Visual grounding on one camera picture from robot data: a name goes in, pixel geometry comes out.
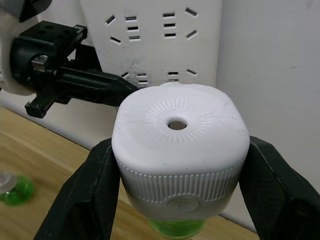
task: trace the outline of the plastic bottle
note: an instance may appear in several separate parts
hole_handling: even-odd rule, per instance
[[[199,233],[206,220],[189,221],[155,221],[150,220],[152,227],[166,238],[182,240]]]
[[[0,201],[10,206],[25,203],[32,195],[34,187],[24,176],[15,176],[0,171]]]

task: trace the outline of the bottle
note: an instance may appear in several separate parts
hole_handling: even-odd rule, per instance
[[[130,203],[175,240],[194,236],[225,209],[249,146],[232,100],[199,84],[170,82],[132,93],[112,133]]]
[[[32,195],[34,187],[24,176],[15,176],[0,171],[0,201],[10,206],[25,203]]]
[[[164,237],[175,240],[189,239],[198,234],[206,220],[156,221],[149,220],[152,227]]]

